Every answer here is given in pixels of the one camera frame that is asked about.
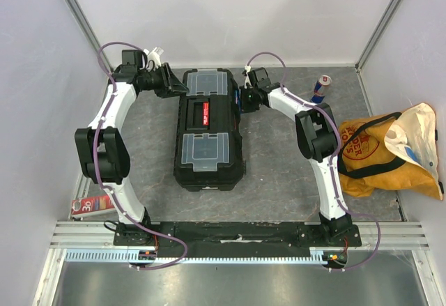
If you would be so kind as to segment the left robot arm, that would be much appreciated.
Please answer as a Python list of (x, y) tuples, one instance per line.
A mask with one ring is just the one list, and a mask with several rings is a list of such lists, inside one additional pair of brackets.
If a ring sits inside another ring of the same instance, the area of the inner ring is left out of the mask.
[(153, 228), (129, 179), (130, 154), (121, 130), (141, 92), (152, 91), (159, 98), (187, 93), (188, 88), (173, 74), (170, 65), (161, 61), (162, 53), (160, 47), (123, 50), (121, 64), (115, 70), (104, 69), (108, 82), (99, 112), (87, 127), (75, 131), (83, 175), (111, 199), (120, 223), (133, 224), (129, 237), (138, 245), (146, 245), (153, 239)]

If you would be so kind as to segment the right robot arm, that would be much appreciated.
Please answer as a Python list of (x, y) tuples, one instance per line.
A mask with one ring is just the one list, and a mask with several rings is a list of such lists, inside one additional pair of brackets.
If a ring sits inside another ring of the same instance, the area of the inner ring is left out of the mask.
[(245, 66), (243, 75), (240, 102), (245, 113), (265, 105), (295, 121), (298, 148), (310, 162), (318, 188), (321, 221), (318, 234), (324, 244), (336, 245), (352, 222), (337, 171), (340, 136), (330, 107), (303, 100), (283, 85), (271, 82), (265, 68)]

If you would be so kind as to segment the black plastic toolbox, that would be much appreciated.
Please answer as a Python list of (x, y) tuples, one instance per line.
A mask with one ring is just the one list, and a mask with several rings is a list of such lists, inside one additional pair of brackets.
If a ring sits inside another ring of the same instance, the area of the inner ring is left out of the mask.
[(228, 69), (193, 69), (178, 103), (174, 177), (190, 192), (229, 191), (245, 175), (239, 90)]

